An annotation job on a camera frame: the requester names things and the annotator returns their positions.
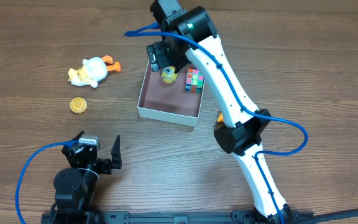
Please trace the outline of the orange plush dog toy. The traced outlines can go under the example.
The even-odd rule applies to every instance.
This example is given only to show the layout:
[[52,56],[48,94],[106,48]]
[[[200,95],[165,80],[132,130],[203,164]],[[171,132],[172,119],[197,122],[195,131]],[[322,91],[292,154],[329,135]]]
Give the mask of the orange plush dog toy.
[[223,119],[223,114],[222,113],[219,113],[218,114],[218,118],[217,118],[217,122],[223,122],[224,119]]

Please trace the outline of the multicoloured puzzle cube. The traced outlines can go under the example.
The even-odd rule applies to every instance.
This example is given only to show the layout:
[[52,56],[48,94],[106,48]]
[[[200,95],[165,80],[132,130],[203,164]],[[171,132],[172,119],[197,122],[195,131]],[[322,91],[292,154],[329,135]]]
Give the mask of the multicoloured puzzle cube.
[[193,93],[201,93],[204,86],[204,77],[199,70],[189,68],[186,74],[185,90]]

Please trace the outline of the white cardboard box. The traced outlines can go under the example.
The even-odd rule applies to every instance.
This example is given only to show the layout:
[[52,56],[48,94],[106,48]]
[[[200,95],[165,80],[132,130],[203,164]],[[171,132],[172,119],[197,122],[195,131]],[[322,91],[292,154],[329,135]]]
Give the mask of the white cardboard box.
[[160,72],[153,72],[148,63],[139,95],[137,109],[141,118],[195,127],[200,115],[203,92],[185,90],[189,64],[182,68],[173,84],[165,83]]

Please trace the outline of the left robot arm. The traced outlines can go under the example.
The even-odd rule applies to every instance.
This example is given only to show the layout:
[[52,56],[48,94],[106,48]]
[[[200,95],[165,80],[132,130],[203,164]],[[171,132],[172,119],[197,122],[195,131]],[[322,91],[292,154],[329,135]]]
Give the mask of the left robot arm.
[[62,148],[70,167],[61,170],[53,180],[55,203],[42,223],[104,224],[105,217],[91,204],[101,174],[110,175],[122,167],[121,137],[117,136],[110,158],[99,158],[100,140],[81,131]]

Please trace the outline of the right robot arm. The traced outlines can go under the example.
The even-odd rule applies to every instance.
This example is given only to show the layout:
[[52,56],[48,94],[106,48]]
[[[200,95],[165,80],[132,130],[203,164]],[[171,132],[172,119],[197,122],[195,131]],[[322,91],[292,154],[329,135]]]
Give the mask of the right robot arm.
[[226,58],[212,18],[201,6],[187,11],[177,1],[154,1],[150,11],[156,20],[152,28],[162,36],[160,42],[147,47],[152,70],[159,72],[168,66],[180,70],[192,63],[201,72],[223,115],[224,126],[214,131],[214,137],[241,165],[257,212],[266,223],[290,221],[291,210],[273,181],[260,137],[274,118],[247,96]]

